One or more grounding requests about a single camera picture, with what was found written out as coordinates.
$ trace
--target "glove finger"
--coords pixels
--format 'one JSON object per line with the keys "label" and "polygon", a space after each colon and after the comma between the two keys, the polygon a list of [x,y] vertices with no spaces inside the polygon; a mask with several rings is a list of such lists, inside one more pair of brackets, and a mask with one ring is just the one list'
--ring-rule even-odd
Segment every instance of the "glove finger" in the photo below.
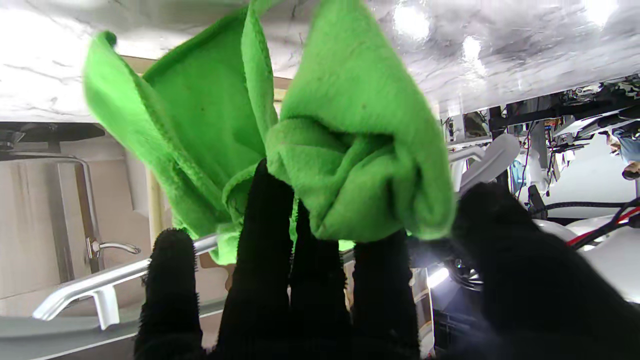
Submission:
{"label": "glove finger", "polygon": [[509,240],[478,241],[478,236],[498,230],[541,232],[527,210],[506,189],[498,184],[479,183],[460,199],[452,228],[453,245],[467,261],[482,267],[495,262],[500,246]]}
{"label": "glove finger", "polygon": [[136,359],[201,354],[195,249],[184,231],[169,229],[158,236],[145,285]]}
{"label": "glove finger", "polygon": [[453,233],[483,278],[483,312],[499,332],[608,336],[598,329],[616,321],[637,334],[629,331],[637,326],[632,308],[500,186],[481,184],[465,194]]}
{"label": "glove finger", "polygon": [[267,160],[263,159],[253,175],[243,232],[289,237],[292,207],[293,189],[269,174]]}

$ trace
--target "ceiling light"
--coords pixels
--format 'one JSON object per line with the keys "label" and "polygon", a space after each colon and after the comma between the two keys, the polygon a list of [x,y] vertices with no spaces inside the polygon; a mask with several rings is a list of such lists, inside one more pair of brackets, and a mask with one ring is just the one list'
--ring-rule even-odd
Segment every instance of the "ceiling light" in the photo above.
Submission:
{"label": "ceiling light", "polygon": [[603,27],[609,16],[618,8],[616,0],[582,0],[589,21]]}
{"label": "ceiling light", "polygon": [[448,277],[449,271],[447,270],[447,268],[441,268],[427,278],[427,286],[429,286],[429,289],[433,289],[438,286],[438,284],[445,281],[445,279]]}
{"label": "ceiling light", "polygon": [[429,36],[429,20],[415,6],[398,6],[394,11],[394,29],[416,40],[424,40]]}

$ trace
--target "white marble countertop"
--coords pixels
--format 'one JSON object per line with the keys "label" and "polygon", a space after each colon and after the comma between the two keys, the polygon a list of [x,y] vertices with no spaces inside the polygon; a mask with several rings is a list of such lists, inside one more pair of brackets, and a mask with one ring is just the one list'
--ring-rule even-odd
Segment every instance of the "white marble countertop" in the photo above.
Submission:
{"label": "white marble countertop", "polygon": [[[159,58],[238,0],[3,0],[0,121],[93,122],[81,71],[109,29],[119,53]],[[262,19],[275,76],[292,78],[317,1]],[[368,0],[441,117],[640,71],[637,0]]]}

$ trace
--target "metal frame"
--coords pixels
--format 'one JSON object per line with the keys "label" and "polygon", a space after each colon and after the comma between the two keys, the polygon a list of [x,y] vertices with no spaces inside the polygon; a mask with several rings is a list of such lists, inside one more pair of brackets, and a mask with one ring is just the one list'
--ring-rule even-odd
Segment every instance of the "metal frame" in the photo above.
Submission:
{"label": "metal frame", "polygon": [[[217,234],[200,238],[194,242],[196,255],[215,249],[217,245]],[[150,262],[151,260],[147,258],[68,282],[51,293],[33,311],[32,316],[39,320],[52,320],[73,300],[91,296],[95,301],[98,321],[102,330],[110,325],[120,323],[118,299],[113,286],[146,274]]]}

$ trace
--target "hand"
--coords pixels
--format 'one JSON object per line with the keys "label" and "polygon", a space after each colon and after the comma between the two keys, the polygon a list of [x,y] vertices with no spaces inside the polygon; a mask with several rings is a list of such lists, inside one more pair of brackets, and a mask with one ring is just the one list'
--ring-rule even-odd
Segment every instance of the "hand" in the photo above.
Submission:
{"label": "hand", "polygon": [[486,321],[500,339],[518,344],[522,355],[530,356],[540,341],[564,348],[554,350],[564,354],[640,354],[634,352],[638,312],[582,256],[540,231],[503,187],[478,184],[469,190],[453,233],[455,246],[484,280]]}

